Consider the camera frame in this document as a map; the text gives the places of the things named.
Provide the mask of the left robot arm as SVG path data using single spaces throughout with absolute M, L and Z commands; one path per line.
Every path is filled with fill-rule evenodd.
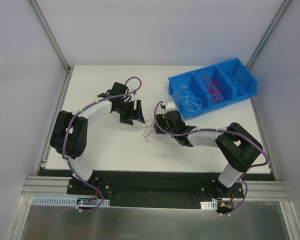
M 97 95 L 88 105 L 74 111 L 62 110 L 58 113 L 50 137 L 50 146 L 67 162 L 72 175 L 79 181 L 78 188 L 89 195 L 95 191 L 96 183 L 90 179 L 93 168 L 85 150 L 88 128 L 101 117 L 113 112 L 119 114 L 119 122 L 133 126 L 133 121 L 145 123 L 142 101 L 135 100 L 136 90 L 115 82 L 111 89 Z

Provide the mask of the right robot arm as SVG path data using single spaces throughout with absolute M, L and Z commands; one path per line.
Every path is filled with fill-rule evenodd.
M 215 184 L 216 194 L 223 198 L 232 193 L 234 183 L 252 167 L 263 151 L 262 145 L 237 122 L 208 131 L 185 124 L 181 114 L 172 110 L 155 115 L 154 129 L 157 134 L 170 135 L 181 146 L 218 148 L 227 160 Z

